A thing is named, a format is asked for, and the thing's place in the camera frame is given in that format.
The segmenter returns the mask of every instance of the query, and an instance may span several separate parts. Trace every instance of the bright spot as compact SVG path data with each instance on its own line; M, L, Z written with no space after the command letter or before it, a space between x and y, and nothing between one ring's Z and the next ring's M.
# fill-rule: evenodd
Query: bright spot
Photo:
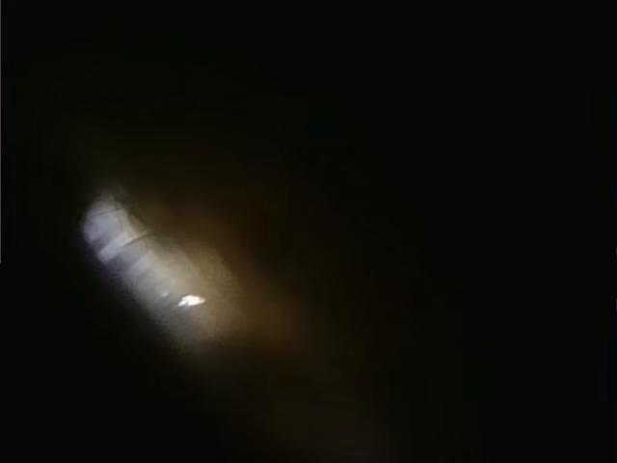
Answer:
M188 295L180 299L180 302L178 302L177 304L179 307L187 307L187 306L190 307L190 306L197 306L198 304L202 304L204 301L205 299L203 299L202 297Z

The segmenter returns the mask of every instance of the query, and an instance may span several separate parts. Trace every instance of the dark background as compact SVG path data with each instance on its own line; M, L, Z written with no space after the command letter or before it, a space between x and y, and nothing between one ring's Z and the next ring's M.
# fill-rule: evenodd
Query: dark background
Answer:
M185 378L160 367L173 360L155 340L137 341L119 302L83 271L67 224L84 200L58 167L32 91L40 63L70 69L74 54L121 49L135 66L110 74L110 89L125 78L131 96L164 85L181 108L196 98L182 67L205 66L207 50L222 73L215 83L242 75L235 84L248 95L300 108L316 146L354 147L298 162L329 185L373 254L387 256L376 259L428 287L419 316L444 334L429 342L425 399L393 399L421 423L400 431L419 435L419 461L551 459L563 449L592 461L569 426L588 405L565 386L593 380L582 359L591 346L559 307L565 298L587 310L584 263L573 262L588 259L568 257L592 224L580 173L594 148L597 69L584 12L298 9L281 20L234 15L227 28L213 12L171 5L3 3L3 161L13 160L3 169L3 210L13 214L3 220L3 271L14 295L3 309L19 312L5 330L18 359L15 426L28 448L236 457L188 406ZM93 62L90 78L104 68ZM158 75L144 79L151 69Z

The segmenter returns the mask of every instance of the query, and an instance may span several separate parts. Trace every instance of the bright light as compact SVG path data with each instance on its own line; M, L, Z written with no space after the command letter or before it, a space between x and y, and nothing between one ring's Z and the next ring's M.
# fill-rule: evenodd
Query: bright light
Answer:
M203 299L202 297L194 296L191 294L188 296L184 296L177 304L179 307L190 307L197 306L198 304L203 304L204 301L205 299Z

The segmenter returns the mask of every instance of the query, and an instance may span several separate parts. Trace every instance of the white light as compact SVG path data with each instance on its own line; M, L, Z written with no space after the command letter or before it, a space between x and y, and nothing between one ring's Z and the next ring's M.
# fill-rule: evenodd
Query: white light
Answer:
M179 307L197 306L198 304L203 304L204 301L205 301L205 299L203 299L202 297L194 296L194 295L188 295L188 296L184 296L182 299L180 299L180 302L178 302L178 306Z

